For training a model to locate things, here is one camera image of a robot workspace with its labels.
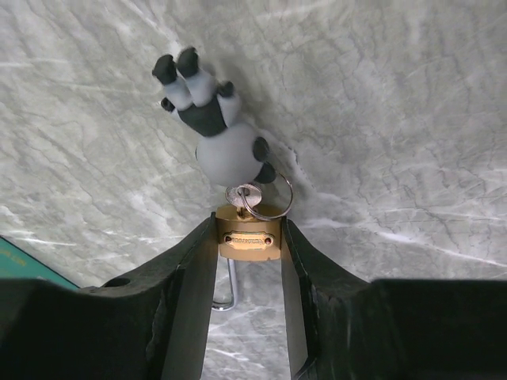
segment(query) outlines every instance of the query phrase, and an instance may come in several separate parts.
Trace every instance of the marble surface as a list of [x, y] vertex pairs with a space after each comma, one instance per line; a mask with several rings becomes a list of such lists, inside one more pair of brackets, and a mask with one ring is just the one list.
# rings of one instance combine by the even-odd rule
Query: marble surface
[[[0, 234], [100, 285], [222, 204], [151, 77], [194, 45], [334, 261], [365, 279], [507, 279], [506, 14], [505, 0], [0, 0]], [[282, 184], [266, 195], [287, 201]], [[238, 276], [203, 379], [286, 379], [280, 265]], [[223, 263], [217, 281], [220, 297]]]

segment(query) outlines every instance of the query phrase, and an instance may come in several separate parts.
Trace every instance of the green book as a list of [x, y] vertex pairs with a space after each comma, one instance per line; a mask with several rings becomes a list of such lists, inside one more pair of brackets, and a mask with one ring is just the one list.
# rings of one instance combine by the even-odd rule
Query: green book
[[0, 238], [0, 278], [46, 279], [67, 289], [78, 286], [34, 259], [17, 246]]

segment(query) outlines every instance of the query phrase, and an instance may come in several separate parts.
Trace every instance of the silver key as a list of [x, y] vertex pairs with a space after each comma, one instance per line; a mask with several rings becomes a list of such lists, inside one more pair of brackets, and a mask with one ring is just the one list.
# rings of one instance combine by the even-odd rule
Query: silver key
[[246, 202], [248, 202], [250, 207], [257, 206], [262, 200], [261, 188], [254, 184], [242, 184], [241, 186], [227, 188], [225, 191], [227, 202], [236, 207], [245, 207], [241, 192], [245, 192]]

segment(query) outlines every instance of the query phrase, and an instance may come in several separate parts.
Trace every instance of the robot hand keychain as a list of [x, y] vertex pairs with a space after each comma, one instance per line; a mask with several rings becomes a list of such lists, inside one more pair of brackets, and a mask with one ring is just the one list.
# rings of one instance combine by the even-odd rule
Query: robot hand keychain
[[[199, 133], [197, 162], [213, 184], [227, 187], [227, 201], [238, 208], [238, 214], [263, 221], [285, 216], [292, 207], [292, 185], [268, 162], [268, 142], [242, 119], [234, 85], [218, 84], [202, 69], [194, 47], [182, 51], [176, 62], [172, 55], [163, 55], [151, 73], [164, 87], [161, 106]], [[262, 197], [255, 183], [271, 184], [277, 176], [288, 184], [289, 205], [275, 215], [263, 215], [255, 209]]]

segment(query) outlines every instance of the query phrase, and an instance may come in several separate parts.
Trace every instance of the white marble vein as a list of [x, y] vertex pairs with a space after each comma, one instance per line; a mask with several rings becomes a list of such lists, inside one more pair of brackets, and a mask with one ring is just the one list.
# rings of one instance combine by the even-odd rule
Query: white marble vein
[[[338, 264], [507, 279], [506, 15], [504, 0], [0, 0], [0, 234], [99, 285], [220, 205], [151, 77], [192, 44], [240, 90], [295, 183], [292, 218]], [[266, 196], [287, 201], [282, 186]], [[279, 265], [239, 280], [203, 378], [286, 379]]]

